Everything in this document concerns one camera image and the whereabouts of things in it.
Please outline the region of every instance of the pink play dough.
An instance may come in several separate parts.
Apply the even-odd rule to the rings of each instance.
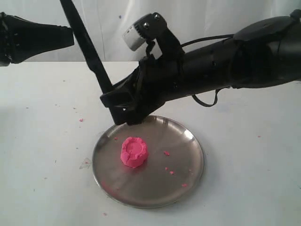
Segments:
[[[147,145],[139,137],[128,137],[122,144],[121,161],[126,166],[136,168],[148,157]]]

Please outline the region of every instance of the white backdrop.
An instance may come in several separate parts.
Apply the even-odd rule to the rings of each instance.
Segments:
[[[301,0],[73,0],[104,61],[132,61],[123,32],[147,13],[159,12],[181,43],[205,36],[235,33],[256,21],[290,14]],[[1,0],[0,11],[37,23],[68,25],[59,0]],[[208,43],[196,44],[191,50]],[[158,47],[153,51],[160,55]],[[41,54],[30,61],[83,61],[78,45]]]

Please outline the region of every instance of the screw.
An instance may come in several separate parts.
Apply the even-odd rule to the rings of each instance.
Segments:
[[[150,24],[149,23],[144,23],[143,27],[147,30],[150,27]]]

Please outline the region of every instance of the white table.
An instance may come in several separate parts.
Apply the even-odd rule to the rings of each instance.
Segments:
[[[104,66],[116,82],[137,62]],[[301,225],[300,82],[223,90],[212,108],[186,97],[157,110],[197,137],[206,170],[185,200],[138,210],[108,198],[92,167],[79,169],[113,124],[85,63],[11,65],[0,78],[3,226]]]

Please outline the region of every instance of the metal plate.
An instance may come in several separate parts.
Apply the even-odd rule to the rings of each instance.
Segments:
[[[127,137],[141,137],[148,146],[147,161],[136,169],[120,160]],[[204,157],[198,141],[184,126],[149,116],[140,125],[108,129],[95,146],[92,164],[98,185],[111,198],[132,207],[157,208],[178,201],[195,187],[202,175]]]

